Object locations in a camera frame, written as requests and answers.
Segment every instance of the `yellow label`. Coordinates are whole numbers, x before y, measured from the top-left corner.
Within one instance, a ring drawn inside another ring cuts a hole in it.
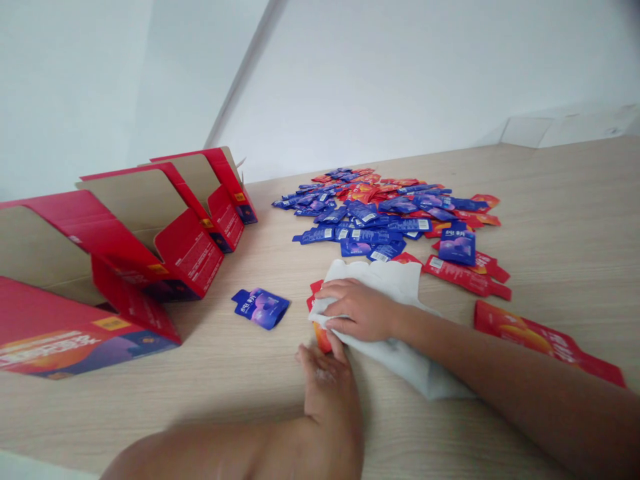
[[[118,317],[107,317],[102,320],[96,320],[95,322],[92,322],[92,323],[94,325],[97,325],[98,327],[104,328],[104,330],[109,330],[109,331],[120,330],[121,328],[127,328],[131,326],[129,322],[125,322],[124,320]]]
[[[154,272],[156,275],[166,275],[169,273],[169,270],[164,268],[161,263],[156,263],[155,265],[147,265],[147,268]]]

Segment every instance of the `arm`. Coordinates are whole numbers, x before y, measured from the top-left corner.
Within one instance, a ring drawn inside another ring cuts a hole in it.
[[[156,433],[124,450],[102,480],[359,479],[364,449],[358,392],[342,343],[328,337],[333,357],[303,345],[296,355],[306,377],[304,417]]]
[[[327,327],[365,341],[394,337],[442,364],[574,473],[640,475],[640,399],[542,353],[400,305],[353,279],[324,284],[339,299]]]

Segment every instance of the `box flap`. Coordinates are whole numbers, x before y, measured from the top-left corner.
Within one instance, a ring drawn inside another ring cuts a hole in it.
[[[90,190],[152,252],[154,238],[188,207],[166,174],[152,169],[76,183]]]
[[[207,199],[220,187],[218,177],[211,168],[208,160],[204,155],[198,153],[196,155],[186,155],[184,157],[176,157],[169,160],[160,160],[152,165],[163,163],[171,163],[178,170],[182,178],[185,180],[198,202],[211,214]]]
[[[87,305],[105,302],[88,254],[26,207],[0,210],[0,275]]]

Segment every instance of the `finger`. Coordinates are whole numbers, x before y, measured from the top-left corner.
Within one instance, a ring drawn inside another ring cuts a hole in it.
[[[345,346],[342,344],[338,336],[331,330],[327,330],[327,338],[331,344],[331,350],[334,358],[338,360],[338,362],[347,365],[349,360],[345,354]]]
[[[325,327],[357,338],[357,324],[351,319],[340,317],[332,318],[326,322]]]
[[[315,297],[318,299],[322,298],[336,298],[341,299],[349,292],[348,285],[329,285],[328,287],[322,287],[316,294]]]
[[[322,313],[326,317],[337,317],[338,315],[350,315],[349,306],[344,298],[333,302]]]
[[[307,381],[314,379],[315,371],[318,370],[318,365],[311,355],[311,352],[301,343],[298,347],[298,353],[300,354],[300,361],[302,362],[302,368],[305,371]]]

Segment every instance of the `white wall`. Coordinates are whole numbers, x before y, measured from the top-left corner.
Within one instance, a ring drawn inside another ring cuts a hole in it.
[[[128,164],[204,146],[267,0],[155,0]]]
[[[496,143],[508,117],[640,101],[632,0],[289,0],[216,144],[257,181]]]
[[[151,6],[0,2],[0,201],[126,166]]]

